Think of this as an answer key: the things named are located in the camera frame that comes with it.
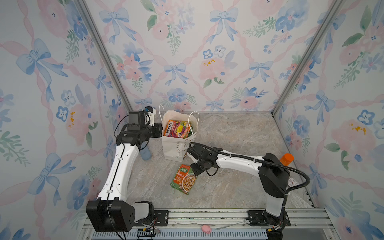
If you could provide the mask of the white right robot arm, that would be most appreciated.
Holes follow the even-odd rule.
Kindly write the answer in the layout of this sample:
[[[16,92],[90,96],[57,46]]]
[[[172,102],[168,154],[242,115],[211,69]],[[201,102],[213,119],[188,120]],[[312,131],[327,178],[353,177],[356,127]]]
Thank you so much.
[[[194,161],[191,168],[197,176],[215,168],[216,171],[231,169],[258,177],[267,194],[267,203],[258,217],[249,217],[249,224],[271,227],[283,224],[290,173],[275,155],[244,156],[198,143],[190,144],[187,155]]]

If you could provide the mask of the green orange snack packet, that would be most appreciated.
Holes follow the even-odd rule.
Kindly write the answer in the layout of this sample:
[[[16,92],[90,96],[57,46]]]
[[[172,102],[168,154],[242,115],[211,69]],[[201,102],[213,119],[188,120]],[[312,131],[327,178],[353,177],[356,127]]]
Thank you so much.
[[[197,176],[192,168],[187,165],[181,165],[170,185],[172,188],[188,195],[196,180]]]

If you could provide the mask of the orange Fox's candy bag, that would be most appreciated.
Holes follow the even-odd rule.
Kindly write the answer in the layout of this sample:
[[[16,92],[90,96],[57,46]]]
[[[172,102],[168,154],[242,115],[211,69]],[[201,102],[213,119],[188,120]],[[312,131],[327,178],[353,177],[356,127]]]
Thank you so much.
[[[192,135],[192,126],[187,121],[169,120],[163,136],[170,138],[186,139]]]

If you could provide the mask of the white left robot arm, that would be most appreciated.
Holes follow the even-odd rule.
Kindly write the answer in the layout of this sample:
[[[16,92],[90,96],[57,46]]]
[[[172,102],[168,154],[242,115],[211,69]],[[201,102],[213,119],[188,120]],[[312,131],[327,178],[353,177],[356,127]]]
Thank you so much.
[[[129,112],[116,136],[116,153],[106,183],[86,213],[96,232],[126,233],[134,226],[150,226],[155,220],[152,202],[127,202],[128,183],[134,163],[150,139],[162,137],[162,124],[155,122],[156,110],[150,106]]]

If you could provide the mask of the white printed paper bag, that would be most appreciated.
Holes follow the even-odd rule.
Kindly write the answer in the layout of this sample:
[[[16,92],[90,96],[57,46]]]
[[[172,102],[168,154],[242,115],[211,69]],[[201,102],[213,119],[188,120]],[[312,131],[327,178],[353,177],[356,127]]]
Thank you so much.
[[[191,112],[189,115],[176,111],[165,111],[162,105],[159,105],[159,114],[162,121],[163,133],[169,120],[187,121],[192,126],[192,135],[186,139],[170,138],[162,136],[163,152],[167,160],[182,162],[187,156],[189,143],[193,142],[197,136],[200,121],[200,113]]]

